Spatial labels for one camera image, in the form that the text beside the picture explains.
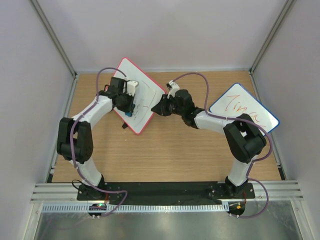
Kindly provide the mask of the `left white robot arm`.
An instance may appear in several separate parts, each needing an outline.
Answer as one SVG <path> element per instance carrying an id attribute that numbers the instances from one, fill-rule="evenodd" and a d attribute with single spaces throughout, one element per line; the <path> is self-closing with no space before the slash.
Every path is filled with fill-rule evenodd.
<path id="1" fill-rule="evenodd" d="M 60 120 L 56 151 L 69 161 L 81 177 L 79 200 L 101 200 L 106 194 L 105 180 L 93 161 L 92 129 L 114 108 L 131 115 L 138 82 L 112 77 L 104 90 L 96 93 L 90 105 L 77 115 Z"/>

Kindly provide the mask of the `blue whiteboard eraser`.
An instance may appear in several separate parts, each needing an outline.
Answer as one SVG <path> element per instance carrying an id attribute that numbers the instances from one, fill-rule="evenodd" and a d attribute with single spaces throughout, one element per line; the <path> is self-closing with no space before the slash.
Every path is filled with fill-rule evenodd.
<path id="1" fill-rule="evenodd" d="M 132 113 L 132 112 L 126 112 L 125 115 L 126 115 L 127 117 L 131 117 L 131 116 L 133 115 L 133 113 Z"/>

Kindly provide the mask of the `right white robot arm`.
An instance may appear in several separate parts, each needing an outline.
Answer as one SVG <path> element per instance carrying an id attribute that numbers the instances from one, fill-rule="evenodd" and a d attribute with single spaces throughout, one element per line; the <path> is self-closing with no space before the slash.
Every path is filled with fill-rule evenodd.
<path id="1" fill-rule="evenodd" d="M 151 111 L 163 117 L 179 115 L 189 127 L 224 134 L 234 157 L 231 171 L 225 178 L 225 192 L 231 198 L 243 193 L 254 161 L 267 144 L 248 114 L 231 121 L 212 117 L 205 109 L 195 106 L 186 89 L 180 89 L 174 95 L 162 95 Z"/>

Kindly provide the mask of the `red framed whiteboard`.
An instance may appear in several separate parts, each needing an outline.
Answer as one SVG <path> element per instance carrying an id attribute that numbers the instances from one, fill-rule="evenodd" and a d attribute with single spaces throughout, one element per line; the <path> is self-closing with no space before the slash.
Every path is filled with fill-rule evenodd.
<path id="1" fill-rule="evenodd" d="M 133 103 L 135 105 L 132 116 L 128 117 L 125 112 L 113 108 L 112 100 L 107 96 L 100 96 L 109 105 L 108 109 L 115 111 L 125 124 L 137 135 L 147 126 L 153 117 L 152 107 L 159 103 L 165 90 L 140 69 L 130 59 L 124 57 L 112 77 L 138 82 Z"/>

